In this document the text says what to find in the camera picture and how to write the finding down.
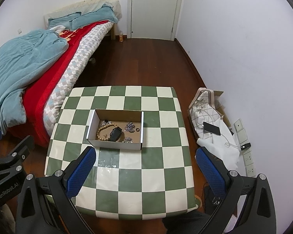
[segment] wooden bead bracelet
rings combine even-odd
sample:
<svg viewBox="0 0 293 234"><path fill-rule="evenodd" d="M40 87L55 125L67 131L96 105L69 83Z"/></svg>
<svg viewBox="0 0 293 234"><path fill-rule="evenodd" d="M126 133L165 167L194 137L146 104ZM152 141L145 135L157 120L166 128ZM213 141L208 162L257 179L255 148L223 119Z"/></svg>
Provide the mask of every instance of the wooden bead bracelet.
<svg viewBox="0 0 293 234"><path fill-rule="evenodd" d="M100 137L100 131L102 131L108 127L111 127L111 126L118 127L115 123L109 123L109 124L106 124L98 129L98 131L96 132L96 136L100 141L108 141L111 138L110 136L107 138Z"/></svg>

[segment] checkered tablecloth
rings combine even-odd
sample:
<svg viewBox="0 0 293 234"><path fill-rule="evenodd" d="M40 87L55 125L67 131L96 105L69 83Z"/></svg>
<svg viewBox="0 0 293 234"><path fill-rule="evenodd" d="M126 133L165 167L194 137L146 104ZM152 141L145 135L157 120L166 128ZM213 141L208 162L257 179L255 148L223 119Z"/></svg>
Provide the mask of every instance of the checkered tablecloth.
<svg viewBox="0 0 293 234"><path fill-rule="evenodd" d="M170 87L74 88L55 124L45 174L64 170L90 145L94 109L144 111L141 151L96 148L96 162L73 203L81 213L114 219L153 219L197 208L188 139Z"/></svg>

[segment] dark brown floor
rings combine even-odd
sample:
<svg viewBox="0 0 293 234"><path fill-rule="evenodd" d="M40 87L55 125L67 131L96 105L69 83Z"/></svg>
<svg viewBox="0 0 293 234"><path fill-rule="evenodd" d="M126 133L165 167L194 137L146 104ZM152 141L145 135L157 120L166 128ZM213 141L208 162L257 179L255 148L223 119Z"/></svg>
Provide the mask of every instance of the dark brown floor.
<svg viewBox="0 0 293 234"><path fill-rule="evenodd" d="M88 64L75 87L104 85L172 86L175 88L189 140L193 165L195 193L202 195L206 180L194 159L198 148L188 119L187 109L196 91L204 87L191 70L176 42L149 39L125 39L123 43L103 40L94 54L96 64ZM19 142L7 134L0 142L0 157L6 156ZM24 162L27 173L44 174L47 150L36 147ZM9 206L15 215L16 198ZM160 219L147 221L119 221L83 216L96 234L164 234Z"/></svg>

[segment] black pants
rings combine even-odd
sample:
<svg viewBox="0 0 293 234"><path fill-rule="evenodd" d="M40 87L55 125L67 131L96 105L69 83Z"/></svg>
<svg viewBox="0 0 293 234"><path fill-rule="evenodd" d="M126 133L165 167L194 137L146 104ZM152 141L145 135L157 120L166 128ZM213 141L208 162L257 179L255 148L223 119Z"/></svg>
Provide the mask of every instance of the black pants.
<svg viewBox="0 0 293 234"><path fill-rule="evenodd" d="M167 229L166 234L198 234L210 218L197 210L189 213L163 218L163 224Z"/></svg>

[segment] teal pillow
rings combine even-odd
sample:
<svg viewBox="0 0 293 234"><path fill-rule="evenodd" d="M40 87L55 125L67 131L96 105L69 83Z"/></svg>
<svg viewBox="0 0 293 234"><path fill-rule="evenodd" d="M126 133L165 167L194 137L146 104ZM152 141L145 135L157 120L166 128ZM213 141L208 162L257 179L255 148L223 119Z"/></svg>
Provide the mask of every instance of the teal pillow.
<svg viewBox="0 0 293 234"><path fill-rule="evenodd" d="M115 17L113 10L110 7L102 7L95 12L90 12L83 16L75 18L72 21L71 30L76 30L91 23L103 20L109 20L116 24L118 23L118 19Z"/></svg>
<svg viewBox="0 0 293 234"><path fill-rule="evenodd" d="M49 27L48 29L51 29L55 26L65 26L66 29L70 28L70 21L74 20L77 17L80 17L81 12L75 12L73 14L64 16L64 17L59 17L59 18L49 18Z"/></svg>

